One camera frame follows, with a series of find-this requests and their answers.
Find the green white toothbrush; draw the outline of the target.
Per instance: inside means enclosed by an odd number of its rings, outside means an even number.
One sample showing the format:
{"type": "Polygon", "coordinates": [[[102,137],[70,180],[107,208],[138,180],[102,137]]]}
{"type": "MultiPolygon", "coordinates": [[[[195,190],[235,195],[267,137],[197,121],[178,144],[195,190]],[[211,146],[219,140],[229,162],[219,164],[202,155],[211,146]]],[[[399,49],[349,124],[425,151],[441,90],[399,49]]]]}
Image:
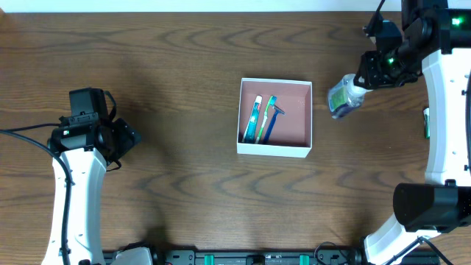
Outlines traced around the green white toothbrush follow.
{"type": "Polygon", "coordinates": [[[263,113],[263,121],[262,121],[262,124],[261,124],[261,128],[259,129],[259,132],[258,132],[258,135],[257,135],[257,138],[255,140],[255,143],[258,144],[260,142],[260,139],[261,139],[261,136],[263,134],[263,131],[264,131],[264,127],[266,125],[266,122],[267,122],[267,119],[268,119],[268,112],[269,112],[269,108],[271,108],[275,102],[277,100],[277,97],[274,96],[274,95],[271,95],[269,97],[269,100],[266,104],[266,108],[265,108],[265,111],[263,113]]]}

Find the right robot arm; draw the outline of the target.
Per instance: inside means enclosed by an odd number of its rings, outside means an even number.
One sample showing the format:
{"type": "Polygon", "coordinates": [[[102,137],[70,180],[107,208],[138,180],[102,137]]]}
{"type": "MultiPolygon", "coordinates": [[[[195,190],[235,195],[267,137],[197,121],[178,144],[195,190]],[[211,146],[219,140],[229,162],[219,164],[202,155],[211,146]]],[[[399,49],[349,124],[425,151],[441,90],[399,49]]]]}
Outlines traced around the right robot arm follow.
{"type": "Polygon", "coordinates": [[[423,77],[430,130],[425,182],[401,183],[393,214],[364,239],[364,264],[398,264],[420,244],[470,224],[470,3],[403,1],[400,26],[375,13],[354,83],[368,91],[423,77]]]}

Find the green toothpaste tube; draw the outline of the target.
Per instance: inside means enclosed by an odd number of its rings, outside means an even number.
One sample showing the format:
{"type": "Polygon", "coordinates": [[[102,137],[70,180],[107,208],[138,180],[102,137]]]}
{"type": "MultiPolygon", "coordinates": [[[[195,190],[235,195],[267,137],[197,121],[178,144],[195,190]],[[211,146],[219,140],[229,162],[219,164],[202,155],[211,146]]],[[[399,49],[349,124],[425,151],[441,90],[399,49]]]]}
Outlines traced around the green toothpaste tube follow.
{"type": "Polygon", "coordinates": [[[243,139],[242,139],[242,142],[245,144],[255,143],[255,132],[257,129],[258,117],[260,114],[262,101],[263,101],[263,97],[261,95],[257,95],[255,97],[255,101],[252,106],[252,111],[249,117],[249,121],[247,122],[247,127],[244,132],[243,139]]]}

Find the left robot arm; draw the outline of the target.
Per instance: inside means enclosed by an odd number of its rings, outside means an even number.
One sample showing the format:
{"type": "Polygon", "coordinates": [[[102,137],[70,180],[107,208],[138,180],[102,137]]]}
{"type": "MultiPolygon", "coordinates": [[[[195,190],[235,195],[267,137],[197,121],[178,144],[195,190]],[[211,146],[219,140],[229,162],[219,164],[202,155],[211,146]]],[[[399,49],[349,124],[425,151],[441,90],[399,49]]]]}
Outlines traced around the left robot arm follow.
{"type": "Polygon", "coordinates": [[[141,140],[123,119],[64,118],[53,130],[55,192],[44,264],[107,264],[100,236],[101,193],[108,166],[141,140]]]}

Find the clear foam pump bottle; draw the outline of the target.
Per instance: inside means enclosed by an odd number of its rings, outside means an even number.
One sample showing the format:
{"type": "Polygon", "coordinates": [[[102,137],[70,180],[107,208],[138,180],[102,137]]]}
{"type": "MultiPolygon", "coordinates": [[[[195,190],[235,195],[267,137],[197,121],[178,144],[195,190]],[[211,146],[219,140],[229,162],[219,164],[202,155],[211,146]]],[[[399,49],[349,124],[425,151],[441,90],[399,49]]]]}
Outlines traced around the clear foam pump bottle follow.
{"type": "Polygon", "coordinates": [[[358,109],[364,103],[366,88],[354,84],[355,74],[346,74],[327,95],[327,103],[333,119],[340,119],[358,109]]]}

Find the blue disposable razor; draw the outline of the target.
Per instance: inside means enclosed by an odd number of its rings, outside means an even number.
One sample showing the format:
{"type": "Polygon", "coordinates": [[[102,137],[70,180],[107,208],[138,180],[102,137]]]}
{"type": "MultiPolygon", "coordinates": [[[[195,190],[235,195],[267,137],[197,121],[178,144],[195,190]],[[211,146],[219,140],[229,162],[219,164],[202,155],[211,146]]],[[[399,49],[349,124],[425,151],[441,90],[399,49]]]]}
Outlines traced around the blue disposable razor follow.
{"type": "Polygon", "coordinates": [[[272,134],[272,131],[273,131],[274,127],[275,127],[275,123],[276,123],[276,121],[277,121],[277,116],[278,116],[278,115],[284,116],[284,115],[286,114],[285,111],[282,110],[282,109],[280,109],[277,105],[274,105],[274,106],[273,106],[273,109],[275,110],[275,113],[273,114],[273,117],[272,117],[272,119],[271,119],[271,121],[270,121],[270,123],[269,123],[268,130],[266,131],[266,134],[265,134],[265,136],[264,136],[264,138],[263,138],[263,144],[268,144],[269,138],[270,138],[270,136],[271,136],[271,134],[272,134]]]}

